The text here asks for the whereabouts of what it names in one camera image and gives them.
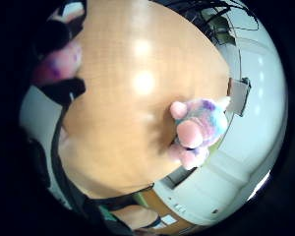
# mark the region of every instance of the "pink plush toy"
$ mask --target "pink plush toy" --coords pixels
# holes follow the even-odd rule
[[[48,54],[34,69],[32,83],[38,87],[73,78],[82,62],[82,48],[76,41]]]
[[[227,129],[224,111],[229,101],[226,96],[218,102],[210,99],[173,102],[170,113],[176,121],[177,137],[169,147],[169,156],[181,161],[187,170],[200,166],[208,156],[207,148]]]

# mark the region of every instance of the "wooden tabletop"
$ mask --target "wooden tabletop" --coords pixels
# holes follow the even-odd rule
[[[148,0],[88,1],[78,41],[87,91],[64,119],[65,172],[91,198],[132,193],[179,167],[174,100],[219,98],[229,71],[210,41],[175,12]]]

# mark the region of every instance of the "stuffed toy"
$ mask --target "stuffed toy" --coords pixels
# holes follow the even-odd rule
[[[208,157],[208,147],[215,144],[227,129],[224,111],[230,102],[225,96],[218,102],[210,99],[175,101],[170,113],[176,123],[177,137],[168,154],[185,169],[199,167]]]
[[[76,41],[49,53],[34,69],[32,83],[37,87],[74,78],[82,62],[82,48]]]

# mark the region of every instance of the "toy ear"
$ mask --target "toy ear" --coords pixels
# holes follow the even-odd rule
[[[227,106],[230,103],[230,100],[231,100],[230,96],[224,96],[224,97],[220,98],[219,100],[217,100],[216,104],[225,111]]]
[[[187,105],[180,101],[174,101],[170,105],[170,114],[176,120],[184,118],[187,114]]]

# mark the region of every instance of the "black cable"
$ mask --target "black cable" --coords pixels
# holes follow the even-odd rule
[[[180,1],[174,1],[174,2],[171,2],[171,3],[168,3],[168,4],[165,4],[164,7],[169,7],[171,5],[176,5],[176,4],[179,4],[179,3],[186,3],[188,2],[190,4],[190,2],[199,2],[199,0],[180,0]]]

